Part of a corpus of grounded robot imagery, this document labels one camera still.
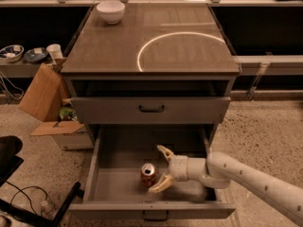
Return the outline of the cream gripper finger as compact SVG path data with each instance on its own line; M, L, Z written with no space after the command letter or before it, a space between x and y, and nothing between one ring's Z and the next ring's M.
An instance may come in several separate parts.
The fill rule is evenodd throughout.
M159 181L149 188L150 193L160 193L173 184L174 179L169 174L163 174Z
M164 155L168 162L174 157L174 153L162 145L158 145L157 149Z

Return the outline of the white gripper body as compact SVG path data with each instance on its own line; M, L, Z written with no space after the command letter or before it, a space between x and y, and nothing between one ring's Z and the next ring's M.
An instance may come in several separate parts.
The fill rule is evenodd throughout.
M183 155L175 155L169 161L169 174L176 182L186 182L188 157Z

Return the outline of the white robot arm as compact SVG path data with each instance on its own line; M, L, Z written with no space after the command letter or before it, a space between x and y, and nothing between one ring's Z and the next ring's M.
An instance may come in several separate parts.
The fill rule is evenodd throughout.
M234 181L259 197L298 227L303 227L303 189L247 166L231 156L211 151L206 158L175 155L158 145L169 164L169 173L149 188L160 193L174 182L196 181L202 186L225 189Z

